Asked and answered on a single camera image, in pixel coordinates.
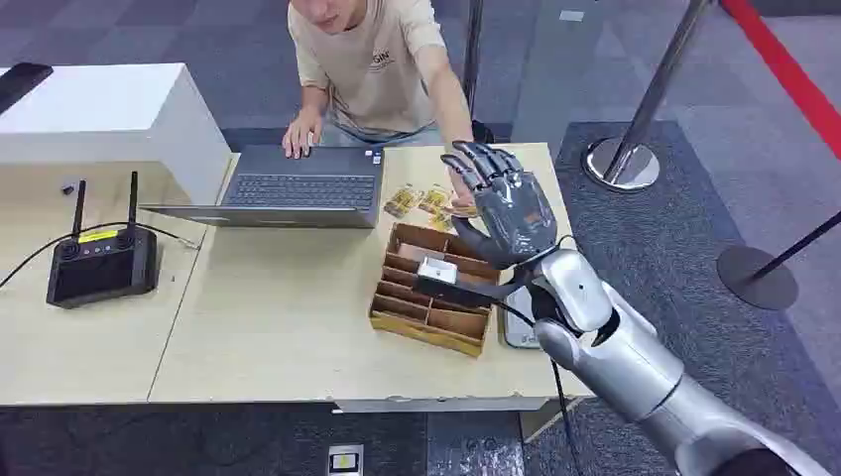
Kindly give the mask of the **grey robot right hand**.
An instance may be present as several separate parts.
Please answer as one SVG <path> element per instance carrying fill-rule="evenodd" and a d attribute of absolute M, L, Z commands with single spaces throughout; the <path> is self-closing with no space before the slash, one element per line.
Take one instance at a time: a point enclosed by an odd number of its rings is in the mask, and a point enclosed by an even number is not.
<path fill-rule="evenodd" d="M 450 222 L 457 236 L 497 270 L 506 270 L 556 247 L 557 221 L 536 176 L 517 157 L 484 143 L 454 141 L 440 159 L 467 187 L 484 231 L 460 211 Z"/>

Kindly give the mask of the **person's right hand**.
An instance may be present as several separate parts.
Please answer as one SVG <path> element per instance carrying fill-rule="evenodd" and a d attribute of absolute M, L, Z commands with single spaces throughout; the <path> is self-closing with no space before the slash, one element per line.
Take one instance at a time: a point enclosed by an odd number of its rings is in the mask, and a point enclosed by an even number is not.
<path fill-rule="evenodd" d="M 303 107 L 289 125 L 282 140 L 287 159 L 308 157 L 314 145 L 320 141 L 322 116 L 315 107 Z"/>

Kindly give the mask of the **person's left hand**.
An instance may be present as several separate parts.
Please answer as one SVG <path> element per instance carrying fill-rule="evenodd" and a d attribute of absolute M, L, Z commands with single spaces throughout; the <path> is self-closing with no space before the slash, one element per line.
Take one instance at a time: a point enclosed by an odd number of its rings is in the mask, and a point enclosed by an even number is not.
<path fill-rule="evenodd" d="M 462 174 L 457 167 L 457 157 L 452 154 L 441 156 L 442 161 L 447 164 L 449 176 L 455 191 L 455 197 L 451 199 L 450 212 L 459 217 L 471 218 L 477 215 L 477 209 L 470 189 L 462 179 Z"/>

